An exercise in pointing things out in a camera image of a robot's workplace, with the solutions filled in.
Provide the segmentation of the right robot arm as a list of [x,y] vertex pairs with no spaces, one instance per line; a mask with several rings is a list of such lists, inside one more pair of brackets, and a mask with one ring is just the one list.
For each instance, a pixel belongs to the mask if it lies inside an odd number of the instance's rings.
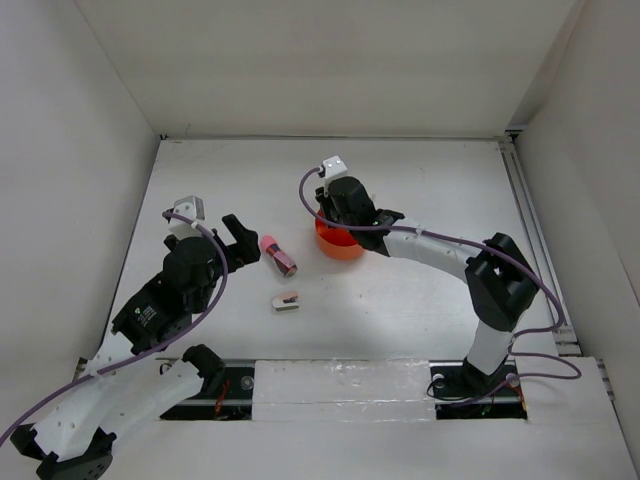
[[322,174],[315,199],[328,226],[347,229],[363,249],[445,272],[468,288],[478,326],[470,350],[447,377],[449,395],[473,397],[498,384],[516,327],[539,287],[513,239],[496,233],[483,244],[456,243],[427,236],[404,214],[378,209],[364,185],[347,174]]

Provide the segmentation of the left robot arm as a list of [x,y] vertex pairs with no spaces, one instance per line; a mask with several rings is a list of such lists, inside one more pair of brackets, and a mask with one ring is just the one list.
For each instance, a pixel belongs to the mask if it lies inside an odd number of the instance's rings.
[[191,397],[225,394],[225,362],[204,344],[186,349],[154,384],[125,396],[147,362],[187,335],[221,299],[228,277],[259,261],[258,235],[235,215],[227,245],[199,219],[164,214],[171,233],[159,273],[114,317],[83,376],[43,399],[59,404],[36,423],[22,416],[1,437],[38,461],[40,479],[98,479],[127,435]]

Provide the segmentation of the orange round desk organizer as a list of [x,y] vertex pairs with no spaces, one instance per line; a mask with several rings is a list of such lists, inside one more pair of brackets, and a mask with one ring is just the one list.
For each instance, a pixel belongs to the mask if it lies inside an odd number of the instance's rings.
[[346,230],[327,226],[324,214],[317,211],[315,219],[315,239],[319,249],[329,258],[338,261],[352,261],[364,254],[364,248]]

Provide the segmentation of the pink-capped clear tube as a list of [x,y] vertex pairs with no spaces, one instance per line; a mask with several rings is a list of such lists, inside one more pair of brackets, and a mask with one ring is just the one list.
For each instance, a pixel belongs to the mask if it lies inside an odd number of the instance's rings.
[[260,247],[273,261],[284,278],[289,278],[296,274],[297,265],[295,261],[280,248],[278,242],[272,236],[263,236],[260,241]]

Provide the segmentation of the pink white mini stapler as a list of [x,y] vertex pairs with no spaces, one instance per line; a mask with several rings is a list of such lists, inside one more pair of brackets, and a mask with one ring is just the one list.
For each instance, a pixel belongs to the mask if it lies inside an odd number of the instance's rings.
[[296,291],[282,293],[272,300],[272,308],[276,313],[295,311],[300,308],[299,295]]

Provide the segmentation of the black front mounting rail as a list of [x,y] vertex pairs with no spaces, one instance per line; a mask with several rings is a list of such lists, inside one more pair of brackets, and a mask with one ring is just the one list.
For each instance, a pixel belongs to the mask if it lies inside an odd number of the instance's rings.
[[461,403],[456,362],[426,360],[258,360],[229,363],[214,394],[162,414],[167,421],[424,423],[524,420],[520,388]]

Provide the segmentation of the aluminium side rail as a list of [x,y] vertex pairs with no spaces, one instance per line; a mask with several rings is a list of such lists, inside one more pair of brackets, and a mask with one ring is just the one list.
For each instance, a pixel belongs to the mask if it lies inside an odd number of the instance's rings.
[[514,140],[519,131],[508,131],[496,138],[505,170],[511,184],[516,206],[523,223],[527,242],[534,257],[536,272],[550,288],[562,306],[566,322],[554,334],[559,356],[563,359],[583,357],[581,345],[575,334],[563,293],[556,275],[549,250],[542,232],[541,224],[534,207],[533,198],[526,184],[524,171],[519,161]]

